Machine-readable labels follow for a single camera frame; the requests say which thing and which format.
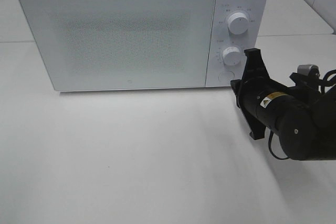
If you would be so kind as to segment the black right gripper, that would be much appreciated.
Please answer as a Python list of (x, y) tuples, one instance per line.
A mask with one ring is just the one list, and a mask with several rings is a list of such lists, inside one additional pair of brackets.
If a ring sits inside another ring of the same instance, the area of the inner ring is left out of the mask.
[(246, 49), (244, 53), (247, 59), (242, 80), (231, 80), (230, 86), (249, 126), (250, 137), (259, 140), (265, 137), (266, 128), (279, 131), (277, 121), (282, 113), (276, 106), (288, 94), (282, 84), (270, 79), (260, 49)]

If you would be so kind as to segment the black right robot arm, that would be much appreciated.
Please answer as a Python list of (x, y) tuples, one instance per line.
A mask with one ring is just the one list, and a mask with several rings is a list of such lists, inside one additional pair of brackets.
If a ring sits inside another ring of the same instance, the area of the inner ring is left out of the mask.
[(247, 58), (241, 79), (230, 85), (254, 140), (277, 135), (286, 159), (335, 159), (335, 70), (320, 78), (316, 65), (299, 65), (287, 87), (273, 80), (261, 51), (244, 51)]

